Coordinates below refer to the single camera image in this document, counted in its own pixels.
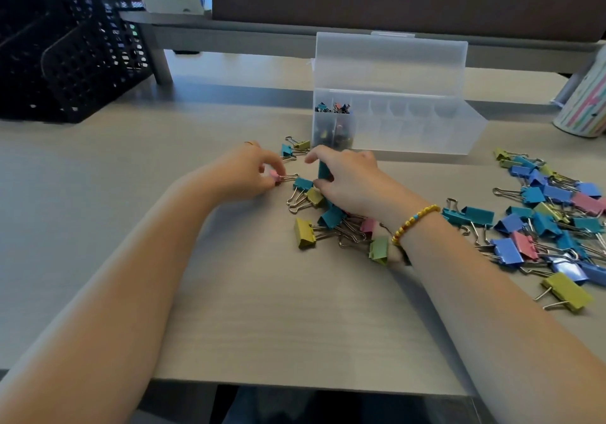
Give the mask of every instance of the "white box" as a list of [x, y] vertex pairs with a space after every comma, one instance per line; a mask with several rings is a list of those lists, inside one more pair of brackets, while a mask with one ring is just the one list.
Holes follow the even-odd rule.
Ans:
[[319, 32], [312, 145], [468, 154], [487, 121], [462, 97], [467, 43]]

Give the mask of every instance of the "beaded bracelet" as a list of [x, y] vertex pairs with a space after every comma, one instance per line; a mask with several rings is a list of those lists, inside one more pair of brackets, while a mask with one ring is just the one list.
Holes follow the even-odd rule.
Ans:
[[440, 212], [440, 207], [437, 205], [430, 205], [429, 207], [425, 207], [422, 211], [417, 212], [416, 215], [413, 215], [408, 221], [406, 221], [401, 227], [400, 229], [398, 229], [396, 231], [396, 234], [393, 235], [393, 237], [391, 238], [391, 242], [394, 245], [398, 245], [400, 238], [402, 237], [402, 235], [413, 225], [415, 224], [417, 221], [421, 220], [421, 218], [423, 218], [425, 215], [427, 215], [429, 212]]

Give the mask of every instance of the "black mesh file holder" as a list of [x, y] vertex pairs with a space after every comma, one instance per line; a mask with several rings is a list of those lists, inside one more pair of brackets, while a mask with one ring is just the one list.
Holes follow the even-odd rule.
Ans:
[[133, 0], [0, 0], [0, 117], [76, 123], [152, 73]]

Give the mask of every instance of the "right hand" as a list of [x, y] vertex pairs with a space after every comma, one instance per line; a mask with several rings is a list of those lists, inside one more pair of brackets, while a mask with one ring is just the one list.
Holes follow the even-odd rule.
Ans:
[[311, 163], [317, 159], [329, 167], [335, 179], [314, 180], [314, 185], [326, 198], [347, 212], [386, 221], [383, 217], [395, 206], [410, 205], [410, 209], [414, 210], [419, 205], [425, 207], [427, 204], [381, 171], [370, 151], [338, 152], [319, 145], [307, 154], [305, 162]]

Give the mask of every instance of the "gray desk surface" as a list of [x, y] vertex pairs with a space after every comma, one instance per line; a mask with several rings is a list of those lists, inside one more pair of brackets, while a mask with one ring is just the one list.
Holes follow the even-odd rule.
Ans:
[[[308, 100], [308, 91], [235, 93], [234, 87], [176, 76], [173, 92], [158, 93], [151, 80], [80, 125], [0, 123], [0, 368], [17, 361], [178, 176], [245, 140], [278, 149], [288, 134], [309, 137], [309, 112], [288, 108]], [[475, 105], [490, 123], [468, 157], [411, 155], [380, 166], [432, 202], [455, 197], [498, 213], [509, 202], [491, 189], [519, 185], [493, 161], [495, 146], [529, 151], [606, 189], [604, 139], [558, 131], [549, 124], [556, 113], [549, 106]], [[289, 173], [308, 178], [316, 170], [288, 164]], [[411, 270], [385, 269], [360, 252], [340, 250], [336, 240], [299, 251], [284, 204], [290, 194], [282, 186], [208, 219], [155, 376], [473, 394]], [[512, 279], [529, 295], [541, 290], [539, 277]], [[606, 361], [606, 292], [587, 289], [596, 301], [584, 314], [554, 311], [553, 317]]]

